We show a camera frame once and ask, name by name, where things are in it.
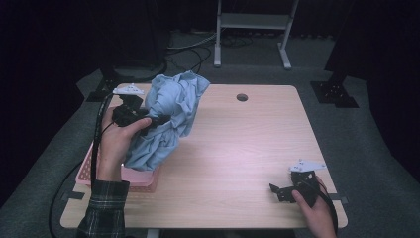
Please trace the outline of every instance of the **gray carpet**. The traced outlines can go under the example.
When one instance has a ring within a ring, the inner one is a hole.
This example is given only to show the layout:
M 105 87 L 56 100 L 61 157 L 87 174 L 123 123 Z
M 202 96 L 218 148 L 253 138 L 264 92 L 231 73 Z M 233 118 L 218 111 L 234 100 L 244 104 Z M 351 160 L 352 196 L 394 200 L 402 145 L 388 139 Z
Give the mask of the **gray carpet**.
M 174 46 L 201 41 L 202 36 L 175 34 Z M 368 107 L 366 82 L 348 77 L 345 87 L 360 108 L 336 108 L 319 104 L 310 81 L 328 80 L 323 70 L 334 42 L 328 39 L 291 39 L 287 52 L 292 70 L 284 70 L 277 50 L 278 39 L 253 38 L 242 48 L 222 48 L 222 67 L 213 67 L 213 56 L 199 74 L 212 83 L 285 84 L 297 88 L 344 205 L 349 225 L 339 237 L 420 237 L 420 185 L 389 154 Z M 205 56 L 205 51 L 198 49 Z M 166 75 L 194 66 L 198 57 L 185 52 L 168 58 Z M 144 68 L 118 68 L 138 77 L 153 75 Z M 78 86 L 87 97 L 101 79 L 99 71 L 81 78 Z M 49 209 L 53 195 L 65 175 L 80 162 L 93 138 L 97 102 L 84 102 L 52 139 L 24 181 L 0 211 L 1 237 L 51 237 Z M 65 206 L 63 192 L 71 190 L 75 173 L 63 185 L 54 203 L 52 228 L 57 237 L 71 237 L 73 230 L 59 225 Z M 144 230 L 129 234 L 145 237 Z M 312 237 L 306 229 L 296 237 Z

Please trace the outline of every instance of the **white metal frame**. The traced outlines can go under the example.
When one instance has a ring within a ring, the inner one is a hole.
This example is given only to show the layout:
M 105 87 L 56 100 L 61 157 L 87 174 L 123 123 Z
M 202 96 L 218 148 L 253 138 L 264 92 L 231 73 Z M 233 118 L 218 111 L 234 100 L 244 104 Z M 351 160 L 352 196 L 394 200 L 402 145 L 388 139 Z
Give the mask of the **white metal frame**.
M 214 66 L 220 67 L 221 46 L 220 37 L 222 28 L 250 28 L 250 29 L 275 29 L 285 30 L 284 38 L 281 43 L 277 43 L 280 56 L 285 69 L 291 69 L 291 64 L 286 52 L 287 39 L 290 35 L 290 29 L 293 24 L 299 0 L 293 0 L 293 6 L 289 15 L 262 15 L 262 14 L 238 14 L 222 13 L 222 0 L 219 0 L 217 7 L 217 29 L 216 45 L 214 48 Z

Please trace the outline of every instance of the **person's left hand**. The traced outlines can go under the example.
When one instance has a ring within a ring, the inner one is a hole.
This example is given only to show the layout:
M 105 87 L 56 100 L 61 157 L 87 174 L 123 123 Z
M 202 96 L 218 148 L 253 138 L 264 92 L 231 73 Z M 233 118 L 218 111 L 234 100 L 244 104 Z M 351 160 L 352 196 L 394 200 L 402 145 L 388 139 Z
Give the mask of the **person's left hand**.
M 114 109 L 109 108 L 102 120 L 102 130 L 106 129 L 100 144 L 99 180 L 121 181 L 121 164 L 126 158 L 133 136 L 152 123 L 150 118 L 144 118 L 126 127 L 119 127 L 112 120 Z

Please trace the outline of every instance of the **wrist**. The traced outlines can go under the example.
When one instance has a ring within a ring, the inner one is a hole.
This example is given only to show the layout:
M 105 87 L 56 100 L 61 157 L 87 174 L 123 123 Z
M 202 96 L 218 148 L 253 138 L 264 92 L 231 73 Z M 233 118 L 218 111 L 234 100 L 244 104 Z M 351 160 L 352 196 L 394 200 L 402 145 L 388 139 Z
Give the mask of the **wrist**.
M 104 181 L 121 181 L 121 165 L 119 163 L 100 162 L 97 179 Z

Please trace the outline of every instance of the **person's right hand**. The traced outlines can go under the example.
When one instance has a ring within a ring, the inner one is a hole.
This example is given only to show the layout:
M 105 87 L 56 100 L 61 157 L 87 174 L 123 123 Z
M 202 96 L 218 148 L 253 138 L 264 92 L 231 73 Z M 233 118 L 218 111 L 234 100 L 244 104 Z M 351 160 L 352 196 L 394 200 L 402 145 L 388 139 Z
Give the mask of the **person's right hand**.
M 126 158 L 133 136 L 148 127 L 151 118 L 143 118 L 126 127 L 119 127 L 113 120 L 114 107 L 110 107 L 102 120 L 101 159 L 98 166 L 99 180 L 121 181 L 121 164 Z
M 317 180 L 324 185 L 320 178 L 317 177 Z M 320 185 L 320 189 L 324 194 L 327 194 L 323 186 Z M 315 204 L 311 208 L 299 191 L 294 190 L 291 194 L 305 217 L 306 225 L 315 237 L 337 237 L 334 231 L 330 208 L 322 197 L 318 196 Z

